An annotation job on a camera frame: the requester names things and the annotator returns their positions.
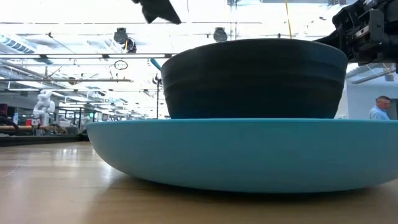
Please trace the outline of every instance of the table surface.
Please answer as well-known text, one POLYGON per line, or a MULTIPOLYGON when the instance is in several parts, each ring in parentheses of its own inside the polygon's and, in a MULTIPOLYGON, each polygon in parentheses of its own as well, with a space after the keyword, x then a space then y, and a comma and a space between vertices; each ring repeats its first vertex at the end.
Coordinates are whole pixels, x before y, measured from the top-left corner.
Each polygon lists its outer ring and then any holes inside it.
POLYGON ((0 147, 0 223, 398 223, 398 181, 332 194, 232 194, 134 179, 87 142, 0 147))

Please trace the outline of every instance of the white humanoid robot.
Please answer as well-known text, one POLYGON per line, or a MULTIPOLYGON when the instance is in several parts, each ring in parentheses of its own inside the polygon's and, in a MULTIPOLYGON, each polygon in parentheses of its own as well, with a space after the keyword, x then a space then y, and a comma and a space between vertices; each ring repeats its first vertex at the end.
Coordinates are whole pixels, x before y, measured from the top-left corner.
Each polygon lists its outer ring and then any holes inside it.
POLYGON ((86 128, 86 124, 91 123, 93 120, 93 118, 91 118, 90 116, 85 116, 83 118, 81 118, 80 121, 80 129, 85 129, 86 128))
POLYGON ((50 90, 42 90, 40 94, 37 95, 37 103, 33 109, 33 126, 47 126, 49 124, 49 113, 55 111, 55 103, 50 100, 52 92, 50 90))

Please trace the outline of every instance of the man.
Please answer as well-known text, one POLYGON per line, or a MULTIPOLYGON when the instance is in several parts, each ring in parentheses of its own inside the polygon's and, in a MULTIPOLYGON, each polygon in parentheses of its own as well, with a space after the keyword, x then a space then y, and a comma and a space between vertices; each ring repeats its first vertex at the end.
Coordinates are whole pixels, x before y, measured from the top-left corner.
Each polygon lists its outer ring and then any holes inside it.
POLYGON ((388 107, 390 107, 390 98, 386 96, 379 96, 376 99, 376 105, 369 112, 370 119, 390 120, 386 112, 388 107))

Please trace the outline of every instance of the plate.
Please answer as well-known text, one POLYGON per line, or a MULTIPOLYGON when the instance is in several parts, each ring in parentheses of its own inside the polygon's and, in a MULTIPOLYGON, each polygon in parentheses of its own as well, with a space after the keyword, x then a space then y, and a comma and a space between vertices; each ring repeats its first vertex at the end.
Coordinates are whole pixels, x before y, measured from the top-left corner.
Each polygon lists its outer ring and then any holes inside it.
POLYGON ((398 121, 166 119, 87 124, 110 166, 196 189, 309 193, 398 178, 398 121))

